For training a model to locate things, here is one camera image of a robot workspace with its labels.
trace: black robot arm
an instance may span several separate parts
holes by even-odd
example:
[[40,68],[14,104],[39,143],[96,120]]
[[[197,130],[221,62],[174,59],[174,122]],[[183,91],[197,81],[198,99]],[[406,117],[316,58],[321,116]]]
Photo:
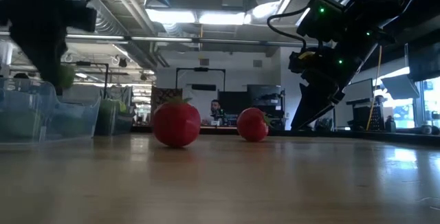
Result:
[[302,128],[344,97],[344,88],[359,72],[378,44],[393,43],[383,27],[405,12],[411,0],[312,0],[310,12],[297,30],[301,36],[334,41],[334,48],[303,48],[290,56],[289,69],[309,84],[300,84],[302,98],[292,129]]

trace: ceiling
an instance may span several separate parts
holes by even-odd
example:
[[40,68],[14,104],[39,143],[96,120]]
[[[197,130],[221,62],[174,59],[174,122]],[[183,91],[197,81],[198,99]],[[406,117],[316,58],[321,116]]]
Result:
[[[309,0],[291,0],[288,3],[288,10],[295,10],[297,7],[307,5]],[[92,6],[100,13],[100,19],[108,21],[112,29],[103,29],[97,26],[97,32],[100,34],[111,35],[136,35],[136,36],[170,36],[161,23],[152,22],[144,9],[144,0],[95,0],[91,2]],[[274,24],[278,29],[295,33],[295,23],[299,16],[282,19]],[[258,41],[291,41],[289,38],[278,35],[271,31],[265,24],[265,18],[262,21],[253,23],[252,25],[200,25],[198,23],[180,24],[180,29],[185,36],[205,38],[222,38],[222,39],[243,39]],[[69,33],[79,33],[81,31],[72,30]],[[315,41],[306,38],[309,43]],[[129,45],[112,45],[108,42],[89,43],[87,41],[75,41],[68,43],[69,51],[67,54],[73,55],[68,57],[65,55],[63,60],[88,60],[95,63],[109,63],[111,67],[111,82],[142,82],[140,75],[142,68],[150,69],[153,73],[160,67],[182,67],[182,61],[193,58],[197,62],[197,51],[203,52],[234,52],[236,55],[240,53],[260,53],[265,56],[271,56],[276,48],[254,45],[231,45],[231,44],[203,44],[199,45],[173,45],[166,43],[158,43],[156,46],[150,42],[136,42]],[[183,57],[182,53],[188,53],[184,60],[178,60]],[[118,67],[118,59],[127,58],[128,65],[126,68]],[[17,49],[14,53],[13,69],[15,70],[32,70],[29,61]],[[80,69],[89,73],[93,71],[99,72],[99,69]],[[93,74],[94,78],[103,80],[103,75]],[[155,77],[153,74],[148,75],[145,82],[153,84]]]

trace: tomato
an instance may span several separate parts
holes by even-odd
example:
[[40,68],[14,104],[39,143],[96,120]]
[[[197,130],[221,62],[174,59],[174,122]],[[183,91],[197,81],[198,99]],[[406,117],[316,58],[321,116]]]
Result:
[[153,133],[163,144],[181,148],[195,141],[200,132],[200,114],[185,102],[169,102],[154,112]]
[[236,127],[241,137],[248,142],[260,142],[269,133],[264,112],[258,108],[244,110],[236,121]]

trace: man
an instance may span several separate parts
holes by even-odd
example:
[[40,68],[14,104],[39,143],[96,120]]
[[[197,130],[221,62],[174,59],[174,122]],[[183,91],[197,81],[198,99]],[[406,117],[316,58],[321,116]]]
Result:
[[218,100],[211,101],[211,115],[202,120],[203,125],[211,125],[211,121],[220,121],[220,125],[228,125],[225,111],[221,108]]

